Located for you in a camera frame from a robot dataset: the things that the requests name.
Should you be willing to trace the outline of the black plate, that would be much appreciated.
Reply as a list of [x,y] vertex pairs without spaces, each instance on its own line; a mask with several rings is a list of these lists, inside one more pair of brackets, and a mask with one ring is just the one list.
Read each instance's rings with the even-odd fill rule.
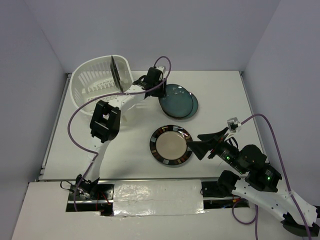
[[119,69],[122,70],[124,68],[124,63],[121,60],[115,59],[114,56],[111,56],[111,62],[110,62],[110,70],[111,74],[115,83],[115,86],[117,89],[121,92],[124,93],[124,88],[121,83],[121,78],[119,74]]

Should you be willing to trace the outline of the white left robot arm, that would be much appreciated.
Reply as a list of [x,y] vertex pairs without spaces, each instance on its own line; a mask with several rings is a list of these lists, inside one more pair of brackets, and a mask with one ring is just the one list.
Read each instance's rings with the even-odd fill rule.
[[89,123],[90,148],[81,147],[89,153],[89,166],[76,177],[75,189],[78,194],[89,200],[97,196],[101,164],[108,145],[120,131],[121,117],[147,97],[159,98],[166,95],[164,73],[163,66],[150,67],[147,74],[133,82],[127,91],[109,94],[116,98],[110,101],[99,98]]

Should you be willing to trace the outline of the beige plate with dark rim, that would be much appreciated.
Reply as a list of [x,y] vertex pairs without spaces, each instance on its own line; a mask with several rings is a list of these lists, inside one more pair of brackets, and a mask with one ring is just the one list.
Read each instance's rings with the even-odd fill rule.
[[172,168],[187,163],[193,151],[187,143],[191,142],[191,134],[178,125],[164,125],[153,132],[149,140],[149,149],[157,162]]

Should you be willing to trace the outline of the blue glazed ceramic plate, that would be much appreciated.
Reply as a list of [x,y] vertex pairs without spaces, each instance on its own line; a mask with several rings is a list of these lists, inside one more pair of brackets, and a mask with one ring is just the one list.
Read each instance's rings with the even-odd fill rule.
[[193,93],[184,92],[177,98],[177,102],[177,119],[191,119],[194,115],[196,115],[199,108],[199,102]]

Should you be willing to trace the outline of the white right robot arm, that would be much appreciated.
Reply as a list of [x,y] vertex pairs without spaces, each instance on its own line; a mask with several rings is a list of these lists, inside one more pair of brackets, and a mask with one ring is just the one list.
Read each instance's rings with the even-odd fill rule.
[[219,157],[235,172],[224,170],[216,183],[217,194],[237,195],[272,214],[290,233],[299,237],[317,237],[320,227],[319,206],[307,203],[287,187],[283,176],[269,163],[254,144],[238,149],[230,142],[225,128],[216,133],[200,134],[187,146],[199,160]]

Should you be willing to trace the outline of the white plastic dish rack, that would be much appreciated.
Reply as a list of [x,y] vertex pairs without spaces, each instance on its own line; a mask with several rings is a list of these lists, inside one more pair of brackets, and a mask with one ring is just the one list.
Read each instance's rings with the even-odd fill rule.
[[[119,83],[125,93],[139,92],[138,86],[134,86],[134,78],[127,59],[120,55],[107,55],[88,60],[81,64],[73,73],[70,80],[69,91],[72,102],[76,109],[86,104],[87,102],[107,94],[120,93],[121,90],[112,75],[111,62],[112,57],[119,75]],[[75,119],[81,119],[84,123],[89,124],[99,100],[110,102],[114,107],[124,107],[123,98],[121,96],[107,96],[97,99],[85,107],[77,114]],[[135,104],[131,107],[125,106],[121,110],[121,121],[123,123],[133,121],[135,118]]]

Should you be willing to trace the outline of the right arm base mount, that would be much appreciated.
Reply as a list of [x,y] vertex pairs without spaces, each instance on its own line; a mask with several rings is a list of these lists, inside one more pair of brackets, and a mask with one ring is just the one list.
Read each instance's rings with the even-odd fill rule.
[[202,181],[200,194],[203,197],[203,208],[205,210],[231,209],[237,202],[239,203],[235,206],[236,208],[249,207],[249,202],[240,196],[220,191],[217,181]]

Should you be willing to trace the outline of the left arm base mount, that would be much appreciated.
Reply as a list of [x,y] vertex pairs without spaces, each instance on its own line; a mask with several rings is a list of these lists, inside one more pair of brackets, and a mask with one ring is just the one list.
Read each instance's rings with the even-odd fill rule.
[[91,193],[78,189],[76,194],[75,182],[62,180],[59,186],[62,190],[68,191],[65,208],[67,213],[74,213],[77,209],[77,212],[97,212],[101,216],[110,217],[114,215],[114,184],[96,181],[91,188]]

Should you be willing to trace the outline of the silver foil tape sheet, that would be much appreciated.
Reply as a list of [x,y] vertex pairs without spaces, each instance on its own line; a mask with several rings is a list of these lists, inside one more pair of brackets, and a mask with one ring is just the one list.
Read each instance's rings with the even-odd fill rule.
[[185,216],[205,212],[202,184],[193,180],[118,181],[113,215],[119,217]]

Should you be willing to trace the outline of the teal plate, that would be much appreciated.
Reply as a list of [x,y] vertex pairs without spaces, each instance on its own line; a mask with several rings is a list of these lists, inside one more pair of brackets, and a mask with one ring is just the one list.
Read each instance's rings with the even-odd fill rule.
[[158,101],[162,111],[167,116],[177,119],[178,97],[180,97],[184,92],[188,93],[189,91],[181,85],[171,83],[166,86],[166,97],[160,98]]

